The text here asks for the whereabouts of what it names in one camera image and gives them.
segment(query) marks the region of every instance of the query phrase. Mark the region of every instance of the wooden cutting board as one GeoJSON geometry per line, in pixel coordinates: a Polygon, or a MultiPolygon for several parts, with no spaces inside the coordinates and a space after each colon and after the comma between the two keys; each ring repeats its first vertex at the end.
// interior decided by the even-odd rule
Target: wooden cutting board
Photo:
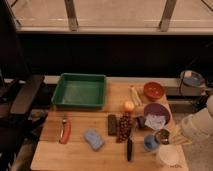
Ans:
{"type": "MultiPolygon", "coordinates": [[[[125,100],[131,100],[130,85],[132,83],[108,83],[106,103],[102,110],[79,111],[61,110],[51,108],[44,125],[40,141],[38,143],[31,169],[34,171],[154,171],[154,170],[188,170],[181,146],[176,146],[180,161],[177,165],[161,166],[155,160],[155,154],[146,152],[143,148],[143,138],[154,133],[153,130],[134,131],[132,140],[133,158],[131,162],[126,158],[126,142],[116,143],[116,137],[108,136],[107,116],[114,113],[119,118],[122,113],[122,105],[125,100]],[[65,145],[59,144],[61,122],[63,116],[71,120],[71,135],[65,145]],[[83,134],[94,128],[105,141],[104,146],[95,152],[84,140],[83,134]]],[[[143,84],[134,83],[136,88],[142,88],[143,84]]],[[[137,109],[133,116],[139,112],[143,115],[143,108],[151,103],[145,96],[142,97],[143,105],[137,109]]],[[[167,109],[169,105],[164,96],[157,101],[167,109]]],[[[167,129],[174,129],[175,123],[170,120],[167,129]]]]}

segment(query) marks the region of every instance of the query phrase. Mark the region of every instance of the green plastic tray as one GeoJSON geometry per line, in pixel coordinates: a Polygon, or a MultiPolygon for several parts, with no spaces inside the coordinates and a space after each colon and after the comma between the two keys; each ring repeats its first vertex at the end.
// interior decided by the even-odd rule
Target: green plastic tray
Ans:
{"type": "Polygon", "coordinates": [[[102,108],[105,102],[106,76],[64,73],[52,97],[57,107],[102,108]]]}

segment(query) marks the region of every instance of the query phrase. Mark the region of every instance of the blue cup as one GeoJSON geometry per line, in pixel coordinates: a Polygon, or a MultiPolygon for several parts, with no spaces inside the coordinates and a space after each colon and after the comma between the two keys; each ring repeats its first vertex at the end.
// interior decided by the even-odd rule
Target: blue cup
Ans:
{"type": "Polygon", "coordinates": [[[157,150],[160,144],[156,141],[155,136],[150,134],[144,137],[143,145],[144,149],[150,152],[157,150]]]}

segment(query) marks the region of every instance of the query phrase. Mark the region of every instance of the grape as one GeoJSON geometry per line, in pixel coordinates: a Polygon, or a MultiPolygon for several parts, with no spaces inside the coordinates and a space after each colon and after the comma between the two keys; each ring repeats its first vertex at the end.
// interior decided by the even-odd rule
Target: grape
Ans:
{"type": "Polygon", "coordinates": [[[132,127],[131,115],[124,113],[119,119],[118,132],[117,132],[117,142],[121,143],[125,141],[130,134],[132,127]]]}

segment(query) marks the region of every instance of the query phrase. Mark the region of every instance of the blue sponge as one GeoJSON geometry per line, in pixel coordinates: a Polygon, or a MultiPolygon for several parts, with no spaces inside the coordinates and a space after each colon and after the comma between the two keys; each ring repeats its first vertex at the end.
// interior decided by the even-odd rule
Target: blue sponge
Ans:
{"type": "Polygon", "coordinates": [[[84,138],[87,142],[89,142],[94,151],[100,149],[100,147],[105,143],[95,129],[88,129],[84,133],[84,138]]]}

